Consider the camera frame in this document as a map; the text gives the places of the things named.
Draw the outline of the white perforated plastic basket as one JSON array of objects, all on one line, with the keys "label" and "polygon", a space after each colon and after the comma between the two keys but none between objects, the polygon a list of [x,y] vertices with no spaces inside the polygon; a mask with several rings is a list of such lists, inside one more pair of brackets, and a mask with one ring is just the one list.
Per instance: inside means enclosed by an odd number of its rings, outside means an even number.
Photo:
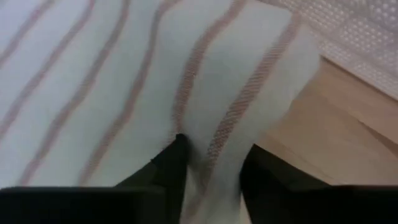
[{"label": "white perforated plastic basket", "polygon": [[322,55],[398,100],[398,0],[260,0],[297,12]]}]

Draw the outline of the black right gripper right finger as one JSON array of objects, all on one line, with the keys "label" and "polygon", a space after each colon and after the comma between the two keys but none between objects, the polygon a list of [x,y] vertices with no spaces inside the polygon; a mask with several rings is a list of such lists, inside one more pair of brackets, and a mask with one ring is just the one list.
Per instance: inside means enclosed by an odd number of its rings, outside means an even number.
[{"label": "black right gripper right finger", "polygon": [[252,224],[398,224],[398,185],[330,185],[257,145],[241,191]]}]

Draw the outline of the white towel with brown stripes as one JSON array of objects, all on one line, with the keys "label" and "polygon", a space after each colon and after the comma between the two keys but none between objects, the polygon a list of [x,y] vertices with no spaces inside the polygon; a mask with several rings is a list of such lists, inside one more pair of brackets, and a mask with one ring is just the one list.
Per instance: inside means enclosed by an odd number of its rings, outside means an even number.
[{"label": "white towel with brown stripes", "polygon": [[0,4],[0,188],[111,186],[177,133],[183,224],[238,224],[239,171],[318,70],[299,14],[260,0]]}]

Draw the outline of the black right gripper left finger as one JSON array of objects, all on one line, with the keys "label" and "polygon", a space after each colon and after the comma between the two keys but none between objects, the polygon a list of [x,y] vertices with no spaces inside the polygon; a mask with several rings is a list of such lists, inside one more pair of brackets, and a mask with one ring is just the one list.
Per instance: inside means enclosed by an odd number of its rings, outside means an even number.
[{"label": "black right gripper left finger", "polygon": [[112,187],[8,187],[0,224],[179,224],[188,138],[175,140]]}]

